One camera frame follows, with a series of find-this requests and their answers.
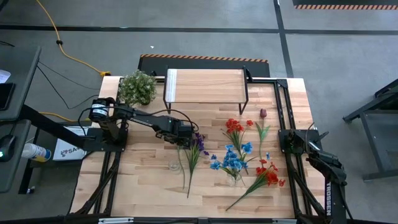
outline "small wooden bench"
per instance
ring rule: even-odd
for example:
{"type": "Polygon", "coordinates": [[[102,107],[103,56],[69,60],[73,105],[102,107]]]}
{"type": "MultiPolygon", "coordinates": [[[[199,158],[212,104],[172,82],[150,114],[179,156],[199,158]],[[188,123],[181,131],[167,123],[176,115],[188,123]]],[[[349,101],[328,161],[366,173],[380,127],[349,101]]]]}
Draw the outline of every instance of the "small wooden bench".
{"type": "Polygon", "coordinates": [[[249,101],[247,78],[251,79],[251,76],[245,67],[169,68],[164,79],[163,101],[168,110],[172,103],[237,103],[239,114],[242,114],[249,101]]]}

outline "orange and black striped tape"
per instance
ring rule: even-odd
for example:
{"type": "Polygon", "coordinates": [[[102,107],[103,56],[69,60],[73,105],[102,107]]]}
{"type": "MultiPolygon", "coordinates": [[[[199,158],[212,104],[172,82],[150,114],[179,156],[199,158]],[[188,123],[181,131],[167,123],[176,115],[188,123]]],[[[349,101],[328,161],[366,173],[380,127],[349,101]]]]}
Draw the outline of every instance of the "orange and black striped tape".
{"type": "Polygon", "coordinates": [[[233,58],[233,57],[209,57],[209,56],[188,56],[188,55],[164,55],[164,54],[142,54],[140,57],[158,57],[158,58],[189,58],[189,59],[205,59],[205,60],[231,60],[243,62],[264,62],[268,60],[253,58],[233,58]]]}
{"type": "Polygon", "coordinates": [[[309,5],[299,4],[296,9],[347,9],[347,10],[397,10],[398,6],[387,5],[309,5]]]}

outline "wooden table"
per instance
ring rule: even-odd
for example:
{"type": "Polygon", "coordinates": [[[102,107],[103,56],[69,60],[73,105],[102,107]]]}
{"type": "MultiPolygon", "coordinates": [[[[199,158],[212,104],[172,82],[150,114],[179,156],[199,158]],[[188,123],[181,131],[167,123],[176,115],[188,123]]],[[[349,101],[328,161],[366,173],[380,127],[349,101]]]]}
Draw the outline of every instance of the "wooden table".
{"type": "MultiPolygon", "coordinates": [[[[119,79],[120,77],[104,77],[99,97],[116,97],[119,79]]],[[[312,116],[304,81],[301,78],[291,78],[287,81],[297,129],[307,129],[312,123],[312,116]]],[[[245,123],[247,119],[259,122],[259,110],[267,109],[266,125],[270,125],[271,128],[262,146],[262,153],[263,155],[266,152],[270,153],[271,160],[279,168],[279,176],[286,179],[283,187],[273,185],[257,189],[225,212],[225,209],[245,193],[247,187],[254,182],[259,162],[257,159],[249,162],[249,175],[242,172],[246,187],[242,183],[239,183],[237,187],[230,187],[225,172],[211,170],[210,161],[200,159],[193,175],[190,197],[187,199],[187,188],[182,189],[182,174],[177,175],[168,168],[168,163],[177,159],[176,146],[157,139],[151,128],[130,123],[129,139],[126,151],[122,153],[118,172],[112,216],[293,218],[286,163],[277,137],[280,127],[273,86],[248,85],[249,103],[242,116],[239,116],[237,105],[179,103],[174,106],[174,109],[183,111],[192,121],[198,123],[200,132],[206,136],[206,150],[221,159],[225,155],[224,145],[230,144],[221,133],[221,129],[225,128],[225,122],[229,118],[241,120],[241,123],[245,123]]],[[[137,108],[148,112],[164,109],[162,95],[163,85],[159,85],[156,99],[148,106],[137,108]]],[[[174,112],[171,115],[183,118],[174,112]]],[[[285,123],[289,128],[289,122],[285,120],[285,123]]],[[[246,131],[243,141],[251,141],[254,146],[253,153],[248,156],[248,159],[259,155],[259,136],[255,128],[252,127],[246,131]]],[[[94,152],[83,161],[71,212],[78,210],[97,187],[103,156],[103,152],[94,152]]],[[[183,154],[182,158],[186,168],[187,163],[183,154]]],[[[303,163],[307,185],[318,201],[323,204],[324,178],[308,162],[303,161],[303,163]]],[[[298,195],[300,208],[304,211],[302,193],[299,191],[298,195]]],[[[102,209],[106,204],[105,200],[106,197],[103,199],[102,209]]]]}

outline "flower bouquet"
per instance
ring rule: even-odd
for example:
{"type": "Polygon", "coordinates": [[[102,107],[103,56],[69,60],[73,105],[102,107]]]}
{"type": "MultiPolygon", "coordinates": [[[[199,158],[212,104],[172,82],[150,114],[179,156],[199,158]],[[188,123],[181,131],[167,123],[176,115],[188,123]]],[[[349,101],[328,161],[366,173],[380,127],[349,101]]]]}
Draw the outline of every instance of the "flower bouquet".
{"type": "Polygon", "coordinates": [[[271,184],[278,184],[280,187],[283,187],[286,180],[279,180],[278,175],[276,172],[278,172],[278,168],[274,165],[273,162],[271,162],[271,165],[266,169],[263,164],[266,164],[267,161],[262,160],[261,161],[261,167],[256,168],[257,172],[257,178],[256,181],[250,186],[247,191],[239,198],[237,201],[235,201],[231,206],[229,206],[226,211],[228,211],[232,206],[237,204],[240,200],[242,200],[246,195],[250,194],[251,192],[255,191],[259,187],[262,187],[266,184],[270,186],[271,184]]]}
{"type": "Polygon", "coordinates": [[[217,160],[217,156],[213,154],[211,157],[213,162],[210,164],[210,168],[214,170],[222,169],[233,178],[233,185],[236,185],[237,181],[242,179],[242,176],[239,172],[242,168],[248,168],[248,164],[247,162],[240,160],[238,155],[232,151],[233,145],[226,145],[225,148],[227,152],[225,154],[224,161],[221,163],[219,160],[217,160]]]}
{"type": "MultiPolygon", "coordinates": [[[[253,125],[253,121],[247,120],[246,121],[247,127],[250,127],[253,125]]],[[[241,161],[244,161],[245,157],[247,154],[250,154],[252,152],[253,146],[251,142],[247,144],[242,144],[242,139],[243,135],[246,132],[246,129],[243,128],[243,126],[240,125],[239,121],[236,121],[235,119],[230,118],[226,123],[225,126],[227,127],[227,131],[223,132],[223,134],[231,140],[233,146],[237,150],[239,154],[239,159],[241,161]]]]}
{"type": "Polygon", "coordinates": [[[193,138],[193,140],[191,142],[190,150],[188,152],[187,152],[187,150],[184,150],[185,155],[187,156],[187,159],[188,159],[188,166],[189,166],[189,172],[190,172],[187,198],[189,198],[189,192],[191,190],[193,170],[195,169],[195,167],[198,163],[200,153],[203,152],[204,155],[206,155],[206,156],[209,155],[209,153],[207,151],[205,151],[205,144],[203,142],[204,138],[205,137],[203,135],[201,135],[199,133],[195,133],[195,137],[193,138]]]}

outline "white tape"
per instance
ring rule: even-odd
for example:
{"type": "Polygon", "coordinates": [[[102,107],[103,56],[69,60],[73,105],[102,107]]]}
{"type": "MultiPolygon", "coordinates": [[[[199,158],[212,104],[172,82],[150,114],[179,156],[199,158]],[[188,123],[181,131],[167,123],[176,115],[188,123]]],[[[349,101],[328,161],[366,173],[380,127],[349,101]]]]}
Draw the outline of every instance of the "white tape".
{"type": "Polygon", "coordinates": [[[172,103],[175,101],[175,86],[177,84],[177,69],[167,70],[167,93],[166,102],[172,103]]]}
{"type": "MultiPolygon", "coordinates": [[[[93,104],[93,106],[91,106],[91,108],[100,108],[100,107],[104,107],[104,105],[93,104]]],[[[108,115],[108,110],[109,108],[95,109],[93,110],[93,113],[100,113],[106,116],[108,115]]]]}

